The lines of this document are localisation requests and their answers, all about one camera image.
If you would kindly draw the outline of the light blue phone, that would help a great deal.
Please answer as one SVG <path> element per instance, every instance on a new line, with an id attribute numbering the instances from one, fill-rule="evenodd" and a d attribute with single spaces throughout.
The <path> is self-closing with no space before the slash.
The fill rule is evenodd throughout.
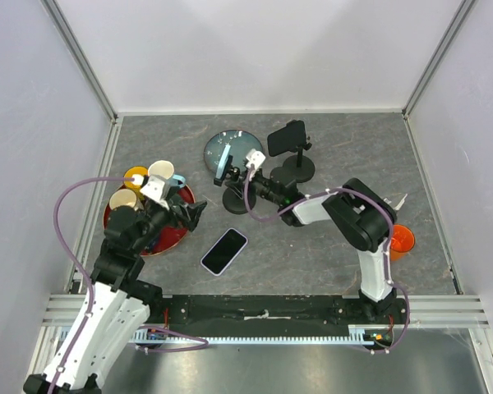
<path id="1" fill-rule="evenodd" d="M 214 184 L 221 186 L 233 167 L 233 156 L 231 155 L 231 145 L 226 144 L 221 154 L 217 170 L 214 177 Z"/>

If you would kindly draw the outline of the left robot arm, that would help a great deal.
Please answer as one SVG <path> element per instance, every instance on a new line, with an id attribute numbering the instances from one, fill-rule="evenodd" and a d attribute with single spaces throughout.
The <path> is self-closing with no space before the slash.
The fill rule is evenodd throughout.
<path id="1" fill-rule="evenodd" d="M 113 209 L 104 241 L 71 331 L 50 364 L 25 380 L 26 393 L 100 393 L 132 335 L 164 313 L 162 290 L 139 280 L 142 251 L 165 227 L 196 229 L 205 201 L 189 204 L 179 194 L 143 209 Z"/>

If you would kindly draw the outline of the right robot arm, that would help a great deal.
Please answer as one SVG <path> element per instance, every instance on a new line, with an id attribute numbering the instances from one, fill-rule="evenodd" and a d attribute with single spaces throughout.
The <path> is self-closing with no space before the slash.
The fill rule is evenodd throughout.
<path id="1" fill-rule="evenodd" d="M 214 183 L 226 185 L 223 204 L 236 214 L 249 214 L 259 222 L 278 218 L 292 227 L 330 220 L 357 250 L 362 281 L 361 316 L 378 323 L 389 314 L 387 300 L 395 296 L 390 274 L 389 247 L 395 211 L 357 178 L 315 195 L 299 191 L 290 171 L 278 167 L 275 178 L 261 170 L 240 171 L 227 166 L 217 170 Z"/>

